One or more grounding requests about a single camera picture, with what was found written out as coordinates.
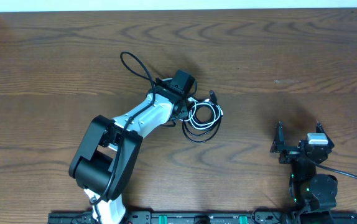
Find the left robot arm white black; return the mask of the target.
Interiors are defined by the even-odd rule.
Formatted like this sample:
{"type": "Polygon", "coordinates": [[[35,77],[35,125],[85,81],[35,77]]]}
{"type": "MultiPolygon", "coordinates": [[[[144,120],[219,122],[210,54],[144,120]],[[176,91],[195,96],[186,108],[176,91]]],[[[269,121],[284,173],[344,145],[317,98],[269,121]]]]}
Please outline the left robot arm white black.
{"type": "Polygon", "coordinates": [[[70,164],[69,176],[89,197],[95,223],[120,223],[122,193],[134,170],[143,139],[155,128],[187,115],[195,78],[183,70],[151,83],[146,99],[127,113],[95,117],[70,164]]]}

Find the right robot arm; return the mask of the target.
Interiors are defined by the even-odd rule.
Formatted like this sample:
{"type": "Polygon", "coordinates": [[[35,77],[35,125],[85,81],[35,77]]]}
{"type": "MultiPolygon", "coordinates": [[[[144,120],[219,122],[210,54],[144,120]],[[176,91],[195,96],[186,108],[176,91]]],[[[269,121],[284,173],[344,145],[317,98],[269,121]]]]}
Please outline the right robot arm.
{"type": "Polygon", "coordinates": [[[285,143],[282,122],[276,124],[271,153],[279,154],[279,163],[291,165],[290,195],[295,202],[293,211],[281,217],[282,223],[333,223],[331,209],[336,207],[338,181],[333,175],[318,174],[316,167],[327,160],[335,147],[320,123],[314,133],[308,133],[298,145],[285,143]]]}

